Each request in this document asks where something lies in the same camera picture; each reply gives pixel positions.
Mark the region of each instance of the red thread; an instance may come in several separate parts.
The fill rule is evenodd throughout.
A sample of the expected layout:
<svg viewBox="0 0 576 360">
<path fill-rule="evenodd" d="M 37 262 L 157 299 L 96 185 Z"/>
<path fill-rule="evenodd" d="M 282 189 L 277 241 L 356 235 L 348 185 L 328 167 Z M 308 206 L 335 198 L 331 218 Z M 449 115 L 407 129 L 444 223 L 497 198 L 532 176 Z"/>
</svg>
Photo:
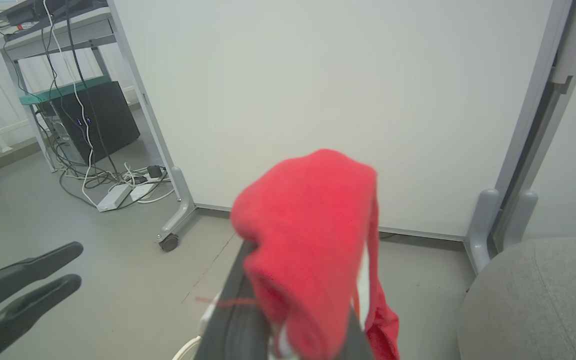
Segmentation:
<svg viewBox="0 0 576 360">
<path fill-rule="evenodd" d="M 199 301 L 201 303 L 206 303 L 206 304 L 212 304 L 213 303 L 212 298 L 203 297 L 203 296 L 197 296 L 194 298 L 194 300 Z M 225 300 L 225 301 L 217 301 L 214 305 L 218 308 L 228 308 L 229 306 L 235 306 L 235 305 L 253 305 L 253 306 L 256 306 L 256 305 L 258 305 L 258 303 L 257 303 L 257 299 L 255 299 L 255 298 L 233 298 L 233 299 Z"/>
</svg>

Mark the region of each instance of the white power brick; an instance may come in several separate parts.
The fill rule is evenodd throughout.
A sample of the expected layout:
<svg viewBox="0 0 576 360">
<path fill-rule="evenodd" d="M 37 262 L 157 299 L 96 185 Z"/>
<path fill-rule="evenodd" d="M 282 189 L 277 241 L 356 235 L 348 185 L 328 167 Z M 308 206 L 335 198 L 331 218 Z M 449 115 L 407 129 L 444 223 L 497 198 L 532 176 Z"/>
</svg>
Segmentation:
<svg viewBox="0 0 576 360">
<path fill-rule="evenodd" d="M 150 183 L 150 184 L 137 185 L 130 192 L 130 198 L 132 199 L 132 201 L 145 200 L 145 199 L 150 198 L 151 196 L 153 196 L 153 193 L 151 192 L 151 190 L 153 189 L 153 187 L 155 187 L 155 185 L 157 185 L 157 184 L 156 183 L 154 183 L 154 184 Z"/>
<path fill-rule="evenodd" d="M 121 204 L 126 196 L 128 196 L 128 193 L 130 193 L 130 189 L 131 187 L 127 184 L 119 184 L 113 187 L 105 198 L 98 203 L 96 209 L 99 210 L 100 213 L 117 209 L 119 204 Z"/>
</svg>

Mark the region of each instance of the green shelf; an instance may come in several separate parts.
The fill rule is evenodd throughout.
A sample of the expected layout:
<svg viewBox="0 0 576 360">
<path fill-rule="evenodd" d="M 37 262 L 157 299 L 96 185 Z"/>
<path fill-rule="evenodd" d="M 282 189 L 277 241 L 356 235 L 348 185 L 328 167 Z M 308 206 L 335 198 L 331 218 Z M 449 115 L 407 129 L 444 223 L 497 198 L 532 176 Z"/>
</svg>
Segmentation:
<svg viewBox="0 0 576 360">
<path fill-rule="evenodd" d="M 106 75 L 91 77 L 86 79 L 86 86 L 92 88 L 96 87 L 97 85 L 109 83 L 110 81 L 110 77 Z M 84 83 L 82 81 L 75 82 L 75 86 L 77 87 L 77 92 L 83 91 L 85 89 Z M 51 91 L 46 90 L 34 95 L 21 96 L 19 101 L 22 105 L 35 105 L 45 103 L 46 101 L 59 99 L 61 96 L 72 94 L 74 92 L 73 84 L 67 84 L 60 86 L 59 91 L 57 91 L 57 88 L 53 88 Z"/>
</svg>

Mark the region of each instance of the cable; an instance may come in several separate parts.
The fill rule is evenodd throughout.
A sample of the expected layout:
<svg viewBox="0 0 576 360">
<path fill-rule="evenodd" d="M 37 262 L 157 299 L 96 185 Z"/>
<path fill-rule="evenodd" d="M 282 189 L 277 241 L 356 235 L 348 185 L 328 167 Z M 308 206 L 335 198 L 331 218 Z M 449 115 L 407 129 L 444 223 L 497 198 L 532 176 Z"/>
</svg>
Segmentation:
<svg viewBox="0 0 576 360">
<path fill-rule="evenodd" d="M 174 193 L 175 189 L 170 190 L 169 192 L 167 192 L 165 195 L 163 195 L 162 197 L 158 197 L 154 200 L 138 200 L 137 203 L 140 204 L 150 204 L 150 203 L 154 203 L 156 201 L 162 200 L 163 198 L 166 198 L 166 196 L 169 196 L 170 194 Z"/>
<path fill-rule="evenodd" d="M 11 35 L 14 35 L 16 33 L 18 33 L 19 30 L 16 30 L 15 32 L 13 32 Z M 15 62 L 12 61 L 12 58 L 10 57 L 8 51 L 6 51 L 6 45 L 8 44 L 7 41 L 4 42 L 4 45 L 2 47 L 2 50 L 4 52 L 4 54 L 6 55 L 6 57 L 8 58 L 8 60 L 13 64 L 13 68 L 14 68 L 14 73 L 16 74 L 16 87 L 18 87 L 21 91 L 25 92 L 27 95 L 32 95 L 35 98 L 37 98 L 37 100 L 39 100 L 39 102 L 41 102 L 41 98 L 39 98 L 39 96 L 35 95 L 34 93 L 30 93 L 28 92 L 26 89 L 24 89 L 23 87 L 21 87 L 21 80 L 19 78 L 19 71 L 17 71 L 17 67 L 15 66 Z"/>
<path fill-rule="evenodd" d="M 48 136 L 48 132 L 46 132 L 46 129 L 44 129 L 44 127 L 39 123 L 36 116 L 33 116 L 32 118 L 34 118 L 34 123 L 37 125 L 37 127 L 39 129 L 41 129 L 43 134 L 46 136 L 46 141 L 48 141 L 48 144 L 50 144 L 50 137 Z M 46 152 L 46 158 L 50 162 L 50 166 L 52 166 L 53 169 L 58 170 L 57 168 L 55 168 L 55 164 L 53 162 L 53 159 L 51 159 L 50 155 L 48 155 L 48 152 Z"/>
<path fill-rule="evenodd" d="M 12 27 L 12 25 L 10 25 L 10 24 L 9 24 L 9 25 L 2 25 L 2 26 L 0 26 L 0 29 L 8 29 L 8 28 L 11 28 L 11 27 Z M 0 31 L 0 34 L 1 34 L 2 37 L 5 37 L 5 36 L 6 36 L 6 34 L 4 34 L 4 33 L 1 32 L 1 31 Z"/>
<path fill-rule="evenodd" d="M 124 206 L 121 206 L 121 203 L 120 203 L 120 204 L 119 204 L 119 207 L 117 207 L 116 209 L 112 209 L 112 210 L 110 210 L 110 211 L 126 209 L 127 207 L 130 207 L 130 205 L 133 205 L 133 204 L 138 203 L 139 200 L 142 200 L 142 199 L 145 198 L 148 194 L 150 194 L 150 193 L 152 193 L 153 191 L 155 191 L 155 189 L 157 189 L 157 187 L 159 187 L 159 186 L 164 182 L 164 180 L 166 180 L 166 175 L 167 175 L 167 173 L 163 173 L 163 174 L 162 174 L 162 177 L 161 177 L 161 180 L 159 180 L 159 181 L 157 182 L 157 184 L 156 184 L 155 186 L 153 186 L 152 189 L 150 189 L 150 191 L 148 191 L 147 193 L 143 194 L 143 195 L 142 195 L 140 198 L 138 198 L 137 200 L 133 200 L 131 203 L 127 203 L 127 204 L 124 205 Z"/>
<path fill-rule="evenodd" d="M 96 205 L 93 205 L 92 203 L 89 203 L 88 201 L 86 201 L 86 199 L 81 198 L 79 196 L 77 196 L 76 194 L 71 193 L 70 191 L 68 191 L 66 189 L 66 187 L 64 187 L 64 184 L 62 183 L 62 180 L 64 180 L 64 175 L 66 174 L 66 171 L 64 170 L 64 172 L 61 173 L 61 175 L 59 176 L 59 186 L 63 189 L 63 191 L 66 192 L 66 194 L 68 194 L 69 196 L 72 196 L 73 198 L 79 199 L 80 201 L 83 201 L 86 205 L 88 205 L 89 207 L 93 207 L 95 209 L 97 209 Z"/>
<path fill-rule="evenodd" d="M 128 164 L 128 162 L 124 162 L 123 163 L 123 167 L 126 168 L 126 170 L 128 171 L 128 175 L 130 175 L 130 179 L 132 180 L 132 187 L 135 187 L 135 176 L 133 175 L 133 172 L 130 171 L 130 164 Z"/>
<path fill-rule="evenodd" d="M 77 66 L 77 71 L 79 73 L 79 77 L 81 82 L 84 85 L 84 89 L 86 89 L 86 96 L 88 98 L 88 102 L 90 103 L 90 108 L 92 109 L 92 116 L 96 121 L 96 133 L 99 135 L 99 142 L 101 143 L 101 148 L 103 148 L 103 152 L 105 153 L 106 157 L 108 158 L 108 162 L 110 162 L 110 166 L 112 166 L 112 170 L 114 170 L 115 174 L 118 174 L 117 167 L 113 162 L 113 158 L 110 157 L 110 153 L 106 149 L 106 143 L 104 142 L 104 137 L 101 135 L 101 126 L 99 126 L 99 118 L 97 117 L 97 113 L 95 112 L 95 105 L 90 98 L 90 92 L 88 91 L 88 85 L 84 80 L 84 75 L 82 74 L 82 68 L 80 68 L 80 62 L 77 60 L 77 52 L 75 51 L 75 45 L 73 43 L 73 32 L 71 32 L 71 13 L 70 7 L 68 5 L 68 0 L 66 0 L 66 29 L 68 30 L 68 39 L 70 41 L 70 47 L 72 48 L 72 57 L 75 59 L 75 66 Z"/>
<path fill-rule="evenodd" d="M 58 139 L 59 139 L 59 137 L 55 138 L 55 139 L 52 141 L 52 145 L 53 145 L 53 146 L 55 145 L 55 143 L 57 143 L 57 140 L 58 140 Z M 64 166 L 64 168 L 62 168 L 62 169 L 67 169 L 67 168 L 69 168 L 69 170 L 73 171 L 73 173 L 74 173 L 75 175 L 81 175 L 81 176 L 85 175 L 84 173 L 82 173 L 82 172 L 80 172 L 80 171 L 77 171 L 75 166 L 85 167 L 86 164 L 82 164 L 82 163 L 79 163 L 79 162 L 74 162 L 74 161 L 71 161 L 70 159 L 68 159 L 67 157 L 65 157 L 65 156 L 66 156 L 66 153 L 64 153 L 64 150 L 62 149 L 62 146 L 63 146 L 63 145 L 67 145 L 67 143 L 58 143 L 57 146 L 56 146 L 56 148 L 55 148 L 55 150 L 53 150 L 53 151 L 55 152 L 55 156 L 57 157 L 57 160 L 59 160 L 59 162 L 61 162 L 61 164 Z M 58 152 L 57 150 L 60 150 L 60 149 L 61 149 L 61 153 L 64 155 L 64 157 L 61 156 L 61 155 L 59 155 L 59 152 Z M 89 179 L 100 178 L 101 176 L 104 176 L 104 177 L 105 177 L 104 180 L 106 180 L 106 179 L 108 179 L 108 178 L 110 177 L 110 172 L 109 172 L 109 171 L 101 170 L 101 169 L 96 168 L 96 167 L 94 168 L 94 170 L 95 170 L 94 175 L 92 175 L 92 177 L 89 176 L 89 177 L 88 177 Z M 78 180 L 83 180 L 83 179 L 84 179 L 84 177 L 76 177 L 76 176 L 71 176 L 71 175 L 67 175 L 66 177 L 67 177 L 67 178 L 75 178 L 75 179 L 78 179 Z"/>
<path fill-rule="evenodd" d="M 172 360 L 181 360 L 181 358 L 183 358 L 184 355 L 186 355 L 186 353 L 188 353 L 190 349 L 199 344 L 199 342 L 201 341 L 202 337 L 200 335 L 197 335 L 197 337 L 190 339 L 190 341 L 186 342 L 185 345 L 182 346 L 182 348 L 180 348 L 179 351 L 176 352 L 176 354 L 174 354 Z"/>
<path fill-rule="evenodd" d="M 34 3 L 34 11 L 35 13 L 37 13 L 37 3 Z M 53 23 L 53 25 L 50 26 L 50 34 L 52 34 L 53 28 L 55 27 L 55 24 Z M 53 85 L 55 85 L 55 89 L 57 90 L 57 92 L 59 93 L 59 103 L 61 105 L 61 110 L 64 112 L 64 114 L 66 114 L 66 117 L 68 117 L 68 119 L 70 119 L 71 123 L 73 123 L 73 125 L 79 129 L 81 131 L 81 134 L 83 137 L 85 137 L 85 133 L 84 130 L 82 128 L 80 128 L 79 126 L 77 126 L 77 123 L 75 123 L 75 120 L 73 120 L 73 117 L 70 116 L 70 114 L 68 113 L 68 111 L 66 111 L 66 109 L 64 109 L 64 94 L 62 94 L 62 91 L 59 89 L 59 86 L 57 86 L 57 71 L 55 70 L 54 66 L 53 66 L 53 61 L 50 58 L 50 53 L 48 51 L 48 48 L 50 48 L 50 43 L 52 41 L 53 37 L 49 36 L 48 37 L 48 45 L 46 45 L 46 41 L 44 39 L 44 28 L 41 28 L 41 43 L 43 44 L 43 50 L 45 51 L 45 55 L 46 55 L 46 59 L 48 60 L 48 65 L 50 66 L 50 70 L 52 71 L 52 82 L 50 83 L 50 88 L 48 88 L 48 98 L 51 98 L 51 93 L 53 91 Z M 53 111 L 55 112 L 55 114 L 58 115 L 57 109 L 55 109 L 55 105 L 51 102 L 50 105 L 52 106 Z M 45 110 L 42 108 L 41 109 L 42 115 L 45 115 Z M 64 160 L 71 164 L 71 165 L 82 165 L 82 166 L 86 166 L 86 164 L 77 164 L 76 162 L 70 161 L 69 159 L 67 159 L 66 157 L 66 153 L 64 153 L 64 150 L 61 150 L 61 152 L 63 153 L 64 157 L 60 158 L 59 154 L 57 153 L 57 151 L 55 150 L 55 148 L 52 148 L 52 151 L 55 153 L 55 156 L 58 157 L 58 160 L 61 160 L 62 165 L 66 166 L 66 164 L 64 163 Z M 93 152 L 93 163 L 95 163 L 95 154 Z M 95 165 L 94 166 L 94 171 L 96 174 L 99 173 L 99 168 Z M 106 174 L 105 179 L 103 180 L 105 182 L 105 180 L 108 179 L 108 174 Z M 97 186 L 102 185 L 102 182 L 99 181 L 99 176 L 96 175 L 93 177 L 94 180 L 97 180 Z"/>
<path fill-rule="evenodd" d="M 89 123 L 86 121 L 86 114 L 84 113 L 84 105 L 82 104 L 82 100 L 80 100 L 80 96 L 77 94 L 77 83 L 75 82 L 75 77 L 73 76 L 73 72 L 71 71 L 70 65 L 68 65 L 68 61 L 66 61 L 66 55 L 64 55 L 64 51 L 62 51 L 62 46 L 59 44 L 59 40 L 57 40 L 57 36 L 55 36 L 55 29 L 53 28 L 54 27 L 53 17 L 51 16 L 50 11 L 48 10 L 48 5 L 46 5 L 46 1 L 47 0 L 43 0 L 43 8 L 46 10 L 46 14 L 48 15 L 48 20 L 50 21 L 50 29 L 51 29 L 50 33 L 52 34 L 52 37 L 54 37 L 54 42 L 55 42 L 55 44 L 57 44 L 57 48 L 59 49 L 59 54 L 61 54 L 63 62 L 66 64 L 66 69 L 68 70 L 68 74 L 70 75 L 70 79 L 72 80 L 72 88 L 73 88 L 73 91 L 75 93 L 75 98 L 77 99 L 77 102 L 79 103 L 79 105 L 81 107 L 81 119 L 84 122 L 84 124 L 86 125 L 86 141 L 87 141 L 88 146 L 90 146 L 90 152 L 88 153 L 88 167 L 86 169 L 86 175 L 84 176 L 84 182 L 81 185 L 81 192 L 89 200 L 90 203 L 94 204 L 94 206 L 97 207 L 97 204 L 86 193 L 86 179 L 88 178 L 88 174 L 90 173 L 90 168 L 92 166 L 92 153 L 93 153 L 92 143 L 90 143 L 90 126 L 89 126 Z"/>
</svg>

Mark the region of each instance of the whiteboard frame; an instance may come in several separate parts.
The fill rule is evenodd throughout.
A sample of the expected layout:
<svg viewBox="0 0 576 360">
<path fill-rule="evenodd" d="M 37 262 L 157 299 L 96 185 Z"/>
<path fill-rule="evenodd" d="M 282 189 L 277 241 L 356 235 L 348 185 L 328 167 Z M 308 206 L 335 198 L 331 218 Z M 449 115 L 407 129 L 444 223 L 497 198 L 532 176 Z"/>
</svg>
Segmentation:
<svg viewBox="0 0 576 360">
<path fill-rule="evenodd" d="M 495 185 L 495 188 L 498 189 L 500 194 L 500 199 L 502 199 L 506 191 L 508 191 L 510 180 L 514 173 L 515 167 L 517 166 L 517 162 L 519 161 L 519 156 L 521 155 L 521 150 L 523 149 L 523 146 L 526 142 L 526 137 L 528 136 L 530 125 L 532 123 L 533 117 L 535 116 L 535 111 L 537 111 L 537 105 L 541 98 L 542 92 L 544 91 L 544 87 L 546 86 L 551 64 L 553 63 L 553 58 L 562 36 L 563 26 L 568 16 L 571 3 L 572 0 L 553 0 L 550 14 L 546 22 L 542 43 L 539 48 L 539 52 L 537 53 L 537 60 L 535 61 L 533 73 L 528 84 L 526 98 L 521 107 L 519 119 L 510 139 L 509 148 L 507 150 L 506 157 L 503 161 L 498 180 Z M 140 77 L 137 63 L 135 62 L 133 53 L 130 50 L 130 45 L 126 39 L 125 31 L 119 17 L 119 12 L 117 11 L 115 0 L 109 0 L 108 5 L 110 8 L 110 13 L 112 14 L 112 28 L 114 30 L 117 44 L 121 50 L 121 53 L 125 56 L 128 65 L 130 66 L 130 75 L 133 77 L 132 80 L 135 89 L 137 90 L 137 98 L 139 99 L 139 102 L 142 104 L 144 109 L 144 116 L 146 117 L 148 126 L 150 127 L 150 130 L 155 138 L 155 143 L 157 144 L 157 148 L 162 156 L 164 166 L 169 169 L 169 172 L 171 173 L 174 191 L 177 195 L 178 201 L 180 202 L 179 210 L 168 221 L 166 221 L 166 223 L 162 226 L 160 233 L 156 235 L 156 239 L 158 241 L 163 241 L 167 236 L 180 230 L 180 228 L 183 226 L 183 223 L 185 223 L 185 219 L 187 219 L 188 216 L 197 208 L 220 210 L 224 212 L 230 212 L 231 208 L 194 203 L 192 194 L 190 193 L 190 189 L 186 184 L 182 170 L 179 167 L 174 166 L 174 162 L 172 161 L 172 157 L 166 146 L 162 130 L 157 123 L 153 108 L 148 101 L 148 95 L 144 87 L 144 83 Z M 448 234 L 435 234 L 430 232 L 402 230 L 399 228 L 390 227 L 380 227 L 379 230 L 387 233 L 397 233 L 402 235 L 442 240 L 460 242 L 467 242 L 469 240 L 468 235 L 458 236 Z"/>
<path fill-rule="evenodd" d="M 557 64 L 553 67 L 557 52 Z M 556 93 L 542 99 L 548 82 L 555 84 Z M 489 216 L 478 218 L 476 213 L 466 236 L 466 251 L 476 274 L 490 262 L 489 239 L 493 241 L 496 250 L 501 252 L 517 242 L 517 234 L 523 234 L 528 224 L 526 217 L 530 218 L 537 203 L 537 195 L 530 192 L 530 187 L 553 141 L 575 84 L 576 2 L 573 5 L 571 0 L 554 0 L 535 70 L 498 182 L 495 189 L 482 191 L 477 204 L 477 209 L 488 212 Z M 533 142 L 526 144 L 541 101 L 547 102 L 542 123 Z M 528 151 L 526 160 L 519 164 L 524 148 Z M 517 179 L 511 184 L 516 172 Z M 502 209 L 505 196 L 508 199 Z"/>
</svg>

